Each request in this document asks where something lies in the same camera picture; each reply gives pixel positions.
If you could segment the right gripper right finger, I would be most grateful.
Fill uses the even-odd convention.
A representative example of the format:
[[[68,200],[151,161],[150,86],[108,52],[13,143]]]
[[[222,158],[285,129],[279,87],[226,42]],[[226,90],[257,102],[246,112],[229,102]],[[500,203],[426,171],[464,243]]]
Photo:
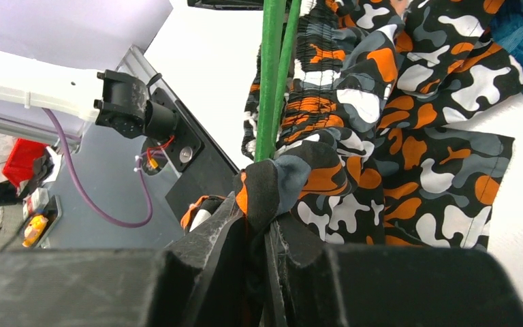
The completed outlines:
[[[485,251],[335,245],[290,215],[266,246],[282,326],[523,326],[522,300]]]

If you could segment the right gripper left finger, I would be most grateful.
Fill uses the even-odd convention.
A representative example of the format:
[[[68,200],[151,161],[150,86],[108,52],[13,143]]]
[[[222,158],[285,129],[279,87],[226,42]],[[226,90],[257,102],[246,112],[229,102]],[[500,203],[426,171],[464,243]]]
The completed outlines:
[[[162,249],[0,253],[0,326],[257,326],[234,195]]]

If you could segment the camouflage orange black shorts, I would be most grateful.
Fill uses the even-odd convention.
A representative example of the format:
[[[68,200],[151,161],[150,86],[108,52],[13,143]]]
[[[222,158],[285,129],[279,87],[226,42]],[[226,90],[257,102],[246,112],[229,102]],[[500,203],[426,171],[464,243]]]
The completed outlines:
[[[490,25],[503,1],[290,1],[244,107],[234,212],[327,243],[485,250],[513,138],[452,129],[523,89]]]

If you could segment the green hanger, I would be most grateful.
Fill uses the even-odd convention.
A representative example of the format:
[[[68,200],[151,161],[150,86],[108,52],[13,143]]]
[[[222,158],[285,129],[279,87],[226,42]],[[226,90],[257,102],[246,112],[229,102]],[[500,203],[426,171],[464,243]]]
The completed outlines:
[[[259,116],[254,161],[269,159],[275,151],[287,77],[294,49],[301,0],[265,1],[260,50]]]

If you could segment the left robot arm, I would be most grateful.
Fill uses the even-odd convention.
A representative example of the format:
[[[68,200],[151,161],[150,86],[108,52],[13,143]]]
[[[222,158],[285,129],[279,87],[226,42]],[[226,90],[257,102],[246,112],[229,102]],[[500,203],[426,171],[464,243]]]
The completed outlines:
[[[0,112],[44,108],[109,127],[133,139],[167,140],[177,113],[153,100],[150,85],[113,70],[78,69],[0,51]]]

